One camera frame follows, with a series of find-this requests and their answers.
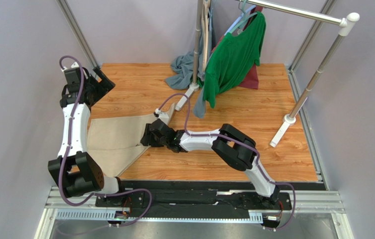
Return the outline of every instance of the green shirt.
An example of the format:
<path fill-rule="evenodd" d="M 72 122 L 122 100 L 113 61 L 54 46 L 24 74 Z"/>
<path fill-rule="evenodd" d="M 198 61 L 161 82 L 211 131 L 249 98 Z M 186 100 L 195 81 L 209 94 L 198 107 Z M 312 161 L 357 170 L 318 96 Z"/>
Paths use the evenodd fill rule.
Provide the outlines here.
<path fill-rule="evenodd" d="M 255 63 L 259 66 L 265 18 L 261 12 L 238 36 L 227 33 L 206 67 L 204 97 L 212 108 L 217 94 L 238 86 Z"/>

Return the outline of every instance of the gray cloth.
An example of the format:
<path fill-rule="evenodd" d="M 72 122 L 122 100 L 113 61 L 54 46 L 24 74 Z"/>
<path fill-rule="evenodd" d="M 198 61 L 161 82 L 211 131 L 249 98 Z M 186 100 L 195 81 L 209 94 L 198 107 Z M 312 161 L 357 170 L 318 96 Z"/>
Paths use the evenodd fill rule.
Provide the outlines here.
<path fill-rule="evenodd" d="M 215 31 L 213 28 L 212 14 L 215 6 L 214 1 L 210 7 L 209 13 L 209 33 L 208 33 L 208 60 L 211 56 L 211 50 L 217 44 Z M 192 81 L 193 76 L 193 59 L 194 51 L 189 51 L 186 55 L 178 56 L 171 63 L 171 69 L 177 74 L 165 79 L 165 82 L 168 86 L 175 90 L 184 90 L 188 89 Z M 198 68 L 198 78 L 203 82 L 205 81 L 205 72 L 202 71 L 203 65 L 203 34 L 201 29 L 201 37 L 199 40 L 199 68 Z M 193 114 L 198 118 L 203 118 L 205 116 L 206 103 L 203 100 L 203 91 L 199 95 L 198 100 L 196 101 L 195 107 L 193 108 Z"/>
<path fill-rule="evenodd" d="M 204 88 L 201 89 L 201 93 L 199 93 L 198 100 L 195 103 L 195 107 L 193 108 L 193 114 L 200 118 L 203 119 L 205 117 L 205 112 L 206 112 L 206 102 L 203 100 L 204 98 Z"/>

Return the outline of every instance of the cable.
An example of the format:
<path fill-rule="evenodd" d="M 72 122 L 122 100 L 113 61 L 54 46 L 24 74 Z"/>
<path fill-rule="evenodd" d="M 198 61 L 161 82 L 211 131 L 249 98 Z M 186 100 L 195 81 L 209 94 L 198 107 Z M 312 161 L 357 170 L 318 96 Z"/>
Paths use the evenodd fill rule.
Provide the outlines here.
<path fill-rule="evenodd" d="M 254 152 L 256 155 L 257 155 L 257 158 L 256 158 L 256 166 L 257 168 L 259 169 L 260 173 L 263 175 L 263 177 L 271 184 L 274 184 L 274 185 L 277 185 L 277 186 L 281 186 L 281 185 L 286 185 L 286 186 L 289 186 L 291 189 L 292 189 L 292 193 L 293 193 L 293 208 L 292 208 L 292 213 L 290 214 L 290 217 L 289 217 L 289 220 L 281 227 L 278 227 L 277 229 L 283 229 L 285 228 L 289 223 L 290 221 L 292 220 L 292 217 L 293 217 L 293 214 L 295 212 L 295 206 L 296 206 L 296 193 L 295 193 L 295 188 L 292 186 L 292 184 L 290 183 L 278 183 L 278 182 L 273 182 L 271 181 L 267 175 L 264 173 L 263 169 L 261 168 L 260 164 L 259 164 L 259 157 L 260 157 L 260 154 L 258 152 L 258 150 L 254 147 L 251 147 L 243 142 L 240 142 L 234 138 L 230 138 L 226 135 L 223 135 L 223 134 L 219 134 L 219 133 L 211 133 L 211 134 L 206 134 L 206 133 L 201 133 L 201 134 L 191 134 L 188 130 L 187 130 L 187 121 L 189 120 L 189 116 L 190 116 L 190 99 L 187 95 L 185 95 L 184 93 L 176 93 L 176 94 L 173 94 L 171 95 L 170 97 L 168 97 L 162 104 L 161 106 L 158 108 L 158 110 L 161 110 L 162 107 L 164 107 L 164 105 L 171 99 L 173 98 L 174 96 L 184 96 L 186 99 L 187 99 L 187 105 L 188 105 L 188 110 L 187 110 L 187 115 L 186 115 L 186 120 L 184 121 L 184 132 L 188 135 L 188 136 L 197 136 L 197 137 L 207 137 L 207 136 L 216 136 L 216 137 L 221 137 L 221 138 L 224 138 L 228 141 L 232 141 L 240 146 L 243 146 L 249 150 L 251 150 L 252 152 Z"/>
<path fill-rule="evenodd" d="M 150 205 L 152 204 L 152 194 L 149 190 L 147 189 L 134 189 L 134 190 L 130 190 L 130 191 L 126 191 L 126 192 L 123 192 L 123 193 L 114 193 L 114 194 L 100 194 L 100 193 L 91 193 L 89 196 L 87 196 L 87 198 L 85 198 L 83 201 L 79 202 L 79 203 L 73 203 L 71 201 L 69 201 L 66 197 L 65 197 L 65 194 L 63 192 L 63 186 L 62 186 L 62 178 L 63 178 L 63 173 L 64 173 L 64 170 L 65 170 L 65 163 L 66 163 L 66 160 L 68 158 L 68 154 L 69 154 L 69 151 L 71 149 L 71 143 L 72 143 L 72 121 L 74 119 L 74 114 L 75 114 L 75 110 L 78 106 L 78 103 L 80 101 L 80 98 L 81 98 L 81 94 L 83 92 L 83 88 L 84 88 L 84 71 L 83 71 L 83 67 L 80 63 L 80 61 L 78 61 L 75 57 L 73 56 L 63 56 L 61 57 L 61 59 L 59 60 L 59 66 L 61 67 L 62 70 L 65 70 L 65 68 L 63 67 L 62 65 L 62 61 L 65 59 L 65 58 L 70 58 L 72 60 L 74 60 L 75 62 L 77 62 L 79 68 L 80 68 L 80 75 L 81 75 L 81 81 L 80 81 L 80 89 L 78 90 L 78 95 L 77 95 L 77 98 L 75 99 L 75 103 L 74 103 L 74 106 L 72 107 L 72 110 L 71 110 L 71 114 L 70 114 L 70 117 L 69 117 L 69 123 L 68 123 L 68 141 L 67 141 L 67 147 L 66 147 L 66 150 L 65 150 L 65 153 L 62 157 L 62 162 L 61 162 L 61 167 L 59 169 L 59 179 L 58 179 L 58 188 L 59 188 L 59 193 L 62 197 L 62 199 L 64 200 L 65 203 L 67 203 L 68 205 L 70 206 L 74 206 L 74 207 L 77 207 L 77 206 L 81 206 L 83 205 L 86 201 L 88 201 L 92 196 L 101 196 L 101 197 L 118 197 L 118 196 L 123 196 L 123 195 L 126 195 L 126 194 L 130 194 L 130 193 L 134 193 L 134 192 L 138 192 L 138 191 L 145 191 L 149 194 L 149 204 L 147 205 L 146 207 L 146 210 L 144 210 L 144 212 L 136 219 L 134 219 L 133 221 L 129 222 L 129 223 L 126 223 L 126 224 L 121 224 L 120 226 L 121 227 L 124 227 L 124 226 L 128 226 L 128 225 L 131 225 L 135 222 L 137 222 L 141 217 L 143 217 L 147 211 L 149 210 L 150 208 Z"/>
<path fill-rule="evenodd" d="M 68 119 L 68 121 L 69 121 L 69 123 L 68 123 L 68 141 L 67 141 L 68 145 L 66 146 L 65 153 L 62 157 L 61 168 L 59 169 L 58 188 L 59 188 L 59 193 L 60 193 L 62 199 L 64 200 L 64 202 L 67 203 L 70 206 L 77 207 L 77 206 L 83 205 L 86 201 L 88 201 L 93 196 L 93 194 L 90 194 L 87 198 L 85 198 L 83 201 L 81 201 L 79 203 L 70 202 L 65 197 L 65 194 L 63 192 L 62 177 L 63 177 L 63 173 L 64 173 L 64 170 L 65 170 L 66 159 L 68 157 L 69 150 L 71 149 L 72 121 L 74 119 L 74 113 L 75 113 L 75 110 L 77 109 L 78 102 L 80 101 L 81 94 L 82 94 L 83 88 L 84 88 L 84 70 L 83 70 L 83 66 L 81 66 L 81 63 L 73 56 L 63 56 L 63 57 L 61 57 L 61 59 L 59 60 L 59 66 L 61 67 L 62 70 L 65 70 L 65 68 L 62 66 L 62 61 L 65 58 L 70 58 L 70 59 L 73 59 L 75 62 L 77 62 L 78 66 L 80 68 L 81 81 L 80 81 L 80 89 L 78 90 L 77 98 L 75 99 L 74 106 L 72 107 L 71 114 L 70 114 L 70 117 Z"/>
<path fill-rule="evenodd" d="M 281 217 L 283 216 L 283 204 L 281 203 L 281 201 L 278 201 L 278 203 L 280 204 L 280 214 L 279 214 L 280 218 L 279 218 L 279 220 L 281 221 Z"/>

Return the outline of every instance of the clothes rail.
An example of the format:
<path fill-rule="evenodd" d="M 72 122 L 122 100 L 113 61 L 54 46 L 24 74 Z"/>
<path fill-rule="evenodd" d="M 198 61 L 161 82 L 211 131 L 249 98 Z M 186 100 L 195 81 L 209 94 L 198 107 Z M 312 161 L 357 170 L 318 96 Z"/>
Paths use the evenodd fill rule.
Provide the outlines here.
<path fill-rule="evenodd" d="M 250 4 L 258 5 L 258 6 L 263 6 L 265 8 L 273 9 L 273 10 L 276 10 L 276 11 L 281 11 L 281 12 L 285 12 L 285 13 L 289 13 L 289 14 L 293 14 L 293 15 L 297 15 L 297 16 L 302 16 L 302 17 L 305 17 L 305 18 L 310 18 L 310 19 L 317 20 L 317 21 L 331 23 L 331 24 L 334 24 L 334 25 L 338 25 L 340 27 L 346 27 L 347 26 L 345 18 L 335 18 L 335 17 L 329 16 L 329 15 L 325 15 L 325 14 L 321 14 L 321 13 L 317 13 L 317 12 L 312 12 L 312 11 L 307 11 L 307 10 L 302 10 L 302 9 L 298 9 L 298 8 L 294 8 L 294 7 L 290 7 L 290 6 L 284 6 L 284 5 L 276 4 L 276 3 L 273 3 L 273 2 L 269 2 L 269 1 L 246 0 L 246 2 L 250 3 Z"/>
<path fill-rule="evenodd" d="M 338 32 L 338 36 L 336 37 L 335 41 L 333 42 L 332 46 L 330 47 L 329 51 L 325 55 L 323 61 L 321 62 L 320 66 L 315 71 L 313 77 L 311 78 L 310 82 L 308 83 L 305 90 L 302 92 L 299 100 L 296 102 L 295 106 L 292 110 L 286 114 L 282 121 L 283 124 L 275 134 L 274 138 L 271 140 L 270 145 L 272 147 L 276 147 L 283 135 L 286 133 L 287 129 L 294 125 L 296 122 L 296 116 L 298 115 L 299 111 L 301 110 L 302 106 L 304 105 L 305 101 L 308 99 L 308 95 L 313 89 L 314 85 L 317 83 L 320 75 L 323 73 L 325 66 L 329 63 L 330 59 L 332 58 L 333 54 L 338 49 L 339 45 L 341 44 L 342 40 L 349 34 L 355 23 L 360 19 L 360 15 L 356 12 L 348 14 L 346 18 L 335 18 L 329 15 L 311 12 L 307 10 L 302 10 L 294 7 L 284 6 L 281 4 L 276 4 L 273 2 L 262 1 L 262 0 L 245 0 L 247 3 L 263 6 L 268 9 L 281 11 L 284 13 L 289 13 L 321 22 L 327 22 L 334 25 L 338 25 L 341 29 Z M 198 67 L 199 67 L 199 40 L 200 40 L 200 26 L 201 26 L 201 16 L 202 16 L 202 7 L 203 7 L 203 0 L 198 0 L 198 11 L 196 15 L 196 36 L 195 36 L 195 51 L 194 51 L 194 63 L 193 63 L 193 79 L 192 83 L 189 86 L 189 89 L 186 92 L 188 97 L 199 89 L 199 85 L 197 84 L 197 75 L 198 75 Z M 181 108 L 186 103 L 185 97 L 181 98 L 181 100 L 177 103 L 175 109 L 181 110 Z"/>

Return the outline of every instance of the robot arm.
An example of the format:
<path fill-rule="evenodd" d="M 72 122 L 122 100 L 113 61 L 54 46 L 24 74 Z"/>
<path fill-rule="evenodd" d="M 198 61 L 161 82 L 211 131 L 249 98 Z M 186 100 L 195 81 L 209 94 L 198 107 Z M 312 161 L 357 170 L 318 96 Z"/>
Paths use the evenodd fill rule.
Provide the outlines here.
<path fill-rule="evenodd" d="M 77 63 L 64 71 L 67 85 L 62 91 L 60 105 L 64 115 L 64 133 L 58 157 L 49 161 L 48 169 L 55 183 L 58 185 L 59 169 L 63 155 L 67 149 L 68 137 L 71 137 L 71 148 L 68 153 L 62 177 L 63 192 L 67 198 L 84 195 L 90 192 L 110 194 L 119 191 L 117 178 L 103 175 L 100 166 L 87 152 L 87 124 L 91 107 L 106 95 L 115 84 L 111 82 L 99 68 L 93 71 L 102 79 L 98 82 L 87 69 L 84 69 L 85 83 L 80 102 L 72 118 L 72 130 L 69 131 L 69 120 L 75 99 L 80 88 L 80 70 Z M 78 172 L 70 172 L 72 167 L 78 166 Z"/>
<path fill-rule="evenodd" d="M 65 150 L 67 148 L 68 136 L 71 136 L 72 147 L 69 151 L 62 178 L 64 194 L 67 198 L 81 196 L 85 193 L 100 192 L 111 194 L 119 191 L 118 178 L 103 175 L 100 166 L 91 158 L 87 152 L 87 124 L 90 117 L 91 107 L 99 101 L 107 92 L 114 88 L 111 82 L 99 68 L 93 69 L 102 79 L 98 82 L 84 69 L 86 82 L 82 90 L 80 102 L 72 118 L 72 130 L 69 132 L 69 120 L 71 110 L 74 106 L 80 88 L 79 66 L 74 63 L 70 69 L 64 71 L 67 85 L 63 88 L 60 105 L 64 114 L 64 134 L 58 157 L 48 163 L 48 169 L 56 184 L 59 179 L 59 169 Z M 166 113 L 155 111 L 157 120 L 146 124 L 144 136 L 141 143 L 145 146 L 163 147 L 174 152 L 189 152 L 194 150 L 212 150 L 216 152 L 229 166 L 243 171 L 252 182 L 256 192 L 272 202 L 278 199 L 279 188 L 272 180 L 261 163 L 259 154 L 239 144 L 229 145 L 229 141 L 223 137 L 226 135 L 243 144 L 255 148 L 255 141 L 240 132 L 230 124 L 224 124 L 220 129 L 208 132 L 186 133 L 184 130 L 173 130 L 161 119 L 168 118 Z M 72 167 L 78 166 L 78 172 L 70 172 Z"/>
<path fill-rule="evenodd" d="M 212 150 L 230 167 L 245 172 L 259 195 L 269 198 L 272 202 L 276 202 L 280 189 L 274 185 L 274 180 L 270 178 L 261 162 L 259 162 L 259 155 L 236 143 L 230 146 L 227 139 L 216 136 L 217 134 L 226 135 L 255 148 L 255 141 L 253 139 L 230 124 L 225 123 L 220 129 L 213 131 L 189 131 L 189 134 L 187 134 L 184 130 L 173 130 L 160 119 L 151 124 L 146 124 L 141 143 L 144 146 L 152 147 L 166 146 L 176 153 L 194 150 Z"/>

